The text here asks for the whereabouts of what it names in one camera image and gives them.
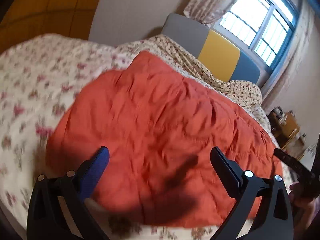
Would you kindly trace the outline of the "person right hand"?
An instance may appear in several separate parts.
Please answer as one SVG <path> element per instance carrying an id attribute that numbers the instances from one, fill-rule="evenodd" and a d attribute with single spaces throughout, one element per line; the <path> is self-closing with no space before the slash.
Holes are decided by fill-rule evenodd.
<path id="1" fill-rule="evenodd" d="M 290 185 L 289 199 L 292 207 L 298 209 L 293 216 L 294 220 L 294 239 L 302 239 L 304 233 L 315 218 L 315 212 L 318 206 L 317 198 L 303 197 L 303 185 L 296 181 Z"/>

